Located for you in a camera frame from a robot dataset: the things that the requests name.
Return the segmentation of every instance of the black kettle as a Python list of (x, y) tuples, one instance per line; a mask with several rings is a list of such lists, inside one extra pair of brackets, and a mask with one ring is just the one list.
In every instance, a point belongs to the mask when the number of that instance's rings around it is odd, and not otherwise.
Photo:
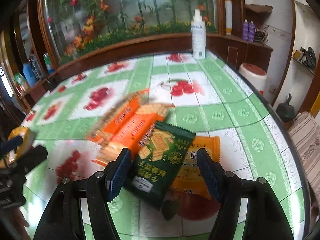
[(284, 103), (280, 103), (276, 109), (276, 113), (283, 122), (289, 122), (295, 117), (294, 107), (289, 105), (291, 98), (292, 96), (289, 93), (288, 99)]

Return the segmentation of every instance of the green and white tablecloth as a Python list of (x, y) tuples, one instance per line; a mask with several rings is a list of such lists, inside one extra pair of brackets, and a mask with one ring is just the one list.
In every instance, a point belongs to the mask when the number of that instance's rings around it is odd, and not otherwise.
[[(129, 92), (150, 88), (153, 102), (172, 103), (175, 108), (166, 121), (203, 136), (220, 136), (220, 163), (244, 179), (265, 177), (287, 215), (295, 239), (304, 228), (304, 199), (300, 177), (291, 151), (274, 118), (250, 87), (211, 52), (206, 59), (194, 60), (191, 54), (156, 55), (105, 65), (65, 80), (47, 92), (34, 106), (31, 121), (23, 125), (37, 131), (35, 145), (48, 150), (48, 159), (34, 169), (23, 187), (27, 203), (21, 207), (30, 223), (33, 236), (46, 203), (57, 186), (56, 169), (74, 150), (81, 153), (76, 179), (87, 178), (102, 168), (91, 162), (99, 146), (84, 140), (89, 127)], [(202, 92), (171, 95), (177, 80), (197, 82)], [(90, 95), (108, 88), (108, 97), (88, 110)], [(48, 109), (55, 106), (54, 114)], [(235, 239), (241, 239), (246, 217), (247, 199), (242, 199)], [(87, 240), (93, 239), (86, 200), (82, 200)], [(122, 189), (109, 203), (113, 221), (121, 240), (159, 238), (207, 239), (216, 214), (201, 221), (186, 220), (179, 215), (167, 222), (161, 212)]]

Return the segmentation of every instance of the spray bottle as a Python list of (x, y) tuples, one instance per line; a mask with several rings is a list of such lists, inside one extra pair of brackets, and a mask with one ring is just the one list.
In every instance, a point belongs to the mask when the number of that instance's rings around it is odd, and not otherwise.
[(202, 20), (200, 10), (195, 10), (191, 22), (192, 55), (195, 59), (204, 58), (205, 54), (205, 22)]

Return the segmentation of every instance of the blue bottle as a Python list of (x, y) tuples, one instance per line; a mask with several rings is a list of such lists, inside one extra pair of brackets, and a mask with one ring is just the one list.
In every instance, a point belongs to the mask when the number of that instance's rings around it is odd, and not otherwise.
[(33, 87), (36, 84), (37, 79), (32, 71), (31, 65), (29, 63), (23, 63), (22, 71), (24, 73), (24, 76), (26, 77), (26, 80), (29, 83), (29, 86)]

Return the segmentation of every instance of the striped cushion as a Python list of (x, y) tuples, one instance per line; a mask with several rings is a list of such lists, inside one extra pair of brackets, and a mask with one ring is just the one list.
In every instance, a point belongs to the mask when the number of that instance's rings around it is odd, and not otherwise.
[(320, 127), (308, 112), (300, 114), (289, 135), (303, 163), (308, 181), (320, 203)]

